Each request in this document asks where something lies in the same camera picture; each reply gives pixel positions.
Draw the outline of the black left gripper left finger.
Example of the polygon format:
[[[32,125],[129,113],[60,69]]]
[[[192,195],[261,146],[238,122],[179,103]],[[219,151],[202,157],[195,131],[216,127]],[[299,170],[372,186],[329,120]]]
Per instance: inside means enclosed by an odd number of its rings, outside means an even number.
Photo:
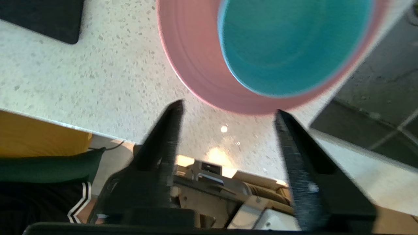
[[[184,105],[170,103],[144,143],[135,146],[131,162],[105,182],[88,217],[95,224],[104,215],[105,224],[157,226],[170,208],[179,134]]]

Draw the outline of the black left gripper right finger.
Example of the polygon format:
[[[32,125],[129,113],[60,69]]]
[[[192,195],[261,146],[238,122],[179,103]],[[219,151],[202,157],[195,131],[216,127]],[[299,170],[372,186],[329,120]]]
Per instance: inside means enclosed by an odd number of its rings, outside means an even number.
[[[274,126],[301,230],[372,231],[376,207],[304,127],[283,110]]]

